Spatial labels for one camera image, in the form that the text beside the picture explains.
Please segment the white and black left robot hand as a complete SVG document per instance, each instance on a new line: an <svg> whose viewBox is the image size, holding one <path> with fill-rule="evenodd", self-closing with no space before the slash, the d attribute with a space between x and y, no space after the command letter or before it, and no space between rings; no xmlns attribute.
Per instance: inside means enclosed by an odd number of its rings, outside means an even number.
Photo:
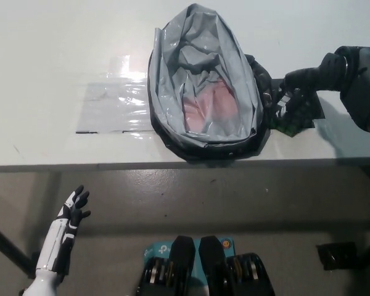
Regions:
<svg viewBox="0 0 370 296"><path fill-rule="evenodd" d="M52 271L58 275L67 275L70 256L75 243L78 228L83 219L91 212L83 211L88 203L89 192L84 186L78 186L60 208L50 225L44 240L36 269Z"/></svg>

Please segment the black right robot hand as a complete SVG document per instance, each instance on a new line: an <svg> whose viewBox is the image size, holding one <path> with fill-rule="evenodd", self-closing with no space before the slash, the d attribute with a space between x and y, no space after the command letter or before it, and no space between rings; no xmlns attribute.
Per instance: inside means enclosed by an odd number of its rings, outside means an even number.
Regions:
<svg viewBox="0 0 370 296"><path fill-rule="evenodd" d="M348 62L344 55L327 53L321 64L314 68L303 68L285 75L280 90L282 97L289 101L276 111L278 118L284 118L294 110L295 102L291 102L296 89L301 91L341 91L348 72Z"/></svg>

